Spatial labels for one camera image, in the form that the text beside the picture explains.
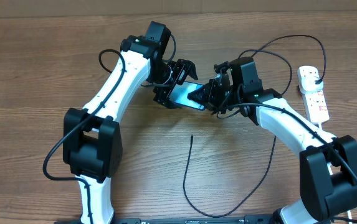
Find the blue Galaxy smartphone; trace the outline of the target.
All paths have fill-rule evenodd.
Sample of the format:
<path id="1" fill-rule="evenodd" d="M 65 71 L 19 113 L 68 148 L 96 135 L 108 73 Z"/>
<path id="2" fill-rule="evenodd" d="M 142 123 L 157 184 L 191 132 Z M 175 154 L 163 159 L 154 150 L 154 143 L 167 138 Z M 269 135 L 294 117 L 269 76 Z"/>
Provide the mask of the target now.
<path id="1" fill-rule="evenodd" d="M 169 100 L 179 106 L 186 106 L 196 110 L 205 110 L 205 107 L 199 103 L 188 98 L 188 94 L 202 87 L 201 84 L 184 82 L 182 85 L 176 85 L 170 96 Z"/>

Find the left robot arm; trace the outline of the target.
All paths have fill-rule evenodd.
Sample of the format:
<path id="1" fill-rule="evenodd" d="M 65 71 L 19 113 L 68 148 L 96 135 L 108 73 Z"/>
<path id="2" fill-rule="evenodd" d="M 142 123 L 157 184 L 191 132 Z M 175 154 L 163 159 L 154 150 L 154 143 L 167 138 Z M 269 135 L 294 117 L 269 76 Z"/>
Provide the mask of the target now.
<path id="1" fill-rule="evenodd" d="M 143 82 L 153 88 L 155 102 L 169 109 L 192 106 L 187 90 L 197 86 L 189 60 L 163 59 L 171 31 L 151 22 L 145 35 L 124 39 L 115 53 L 118 61 L 100 91 L 81 110 L 71 108 L 64 117 L 63 160 L 79 182 L 82 214 L 79 223 L 111 223 L 111 180 L 123 154 L 120 121 Z"/>

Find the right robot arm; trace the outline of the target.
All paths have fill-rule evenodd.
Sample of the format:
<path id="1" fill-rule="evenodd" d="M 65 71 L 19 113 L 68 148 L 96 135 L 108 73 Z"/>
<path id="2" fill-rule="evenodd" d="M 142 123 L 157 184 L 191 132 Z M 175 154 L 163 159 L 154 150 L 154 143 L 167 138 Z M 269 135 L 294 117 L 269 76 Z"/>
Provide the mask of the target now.
<path id="1" fill-rule="evenodd" d="M 213 113 L 238 108 L 270 131 L 300 161 L 300 200 L 277 209 L 269 223 L 331 223 L 357 208 L 357 141 L 336 137 L 294 111 L 282 94 L 265 89 L 254 59 L 215 65 L 217 77 L 188 94 Z"/>

